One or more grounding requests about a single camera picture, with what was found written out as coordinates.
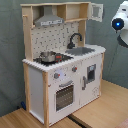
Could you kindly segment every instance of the cabinet door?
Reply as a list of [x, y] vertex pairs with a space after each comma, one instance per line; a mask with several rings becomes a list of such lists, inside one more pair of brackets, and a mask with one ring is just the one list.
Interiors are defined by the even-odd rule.
[[102, 22], [103, 4], [89, 3], [88, 19]]
[[83, 60], [81, 70], [81, 107], [99, 97], [102, 54]]

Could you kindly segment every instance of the toy stove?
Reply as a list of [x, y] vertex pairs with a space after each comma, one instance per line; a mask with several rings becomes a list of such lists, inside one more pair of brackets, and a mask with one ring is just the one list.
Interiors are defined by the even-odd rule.
[[59, 56], [61, 56], [61, 59], [55, 59], [55, 61], [52, 61], [52, 62], [44, 62], [44, 61], [42, 61], [42, 59], [40, 57], [36, 58], [36, 59], [33, 59], [33, 61], [48, 67], [48, 66], [51, 66], [51, 65], [54, 65], [54, 64], [57, 64], [57, 63], [67, 61], [69, 59], [73, 59], [73, 57], [70, 57], [70, 56], [67, 56], [67, 55], [64, 55], [64, 54], [60, 54], [60, 53], [59, 53]]

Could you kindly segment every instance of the oven door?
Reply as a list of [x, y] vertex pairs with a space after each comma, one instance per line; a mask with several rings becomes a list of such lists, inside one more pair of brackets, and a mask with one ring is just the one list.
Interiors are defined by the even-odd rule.
[[50, 125], [79, 108], [80, 75], [74, 75], [49, 87]]

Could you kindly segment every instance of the upper cabinet door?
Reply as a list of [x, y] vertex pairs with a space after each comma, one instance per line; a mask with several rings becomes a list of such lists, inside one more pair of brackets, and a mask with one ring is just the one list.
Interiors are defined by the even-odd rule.
[[88, 19], [102, 22], [103, 4], [89, 3]]

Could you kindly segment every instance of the cabinet handle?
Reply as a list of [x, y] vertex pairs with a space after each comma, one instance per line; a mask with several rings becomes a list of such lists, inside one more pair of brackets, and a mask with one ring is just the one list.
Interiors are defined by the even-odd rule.
[[83, 76], [83, 80], [84, 80], [84, 87], [82, 87], [82, 90], [85, 90], [86, 88], [86, 77], [85, 76]]
[[67, 82], [66, 84], [61, 84], [61, 85], [59, 85], [59, 87], [66, 87], [66, 86], [70, 85], [72, 82], [73, 82], [73, 81], [70, 80], [70, 81]]

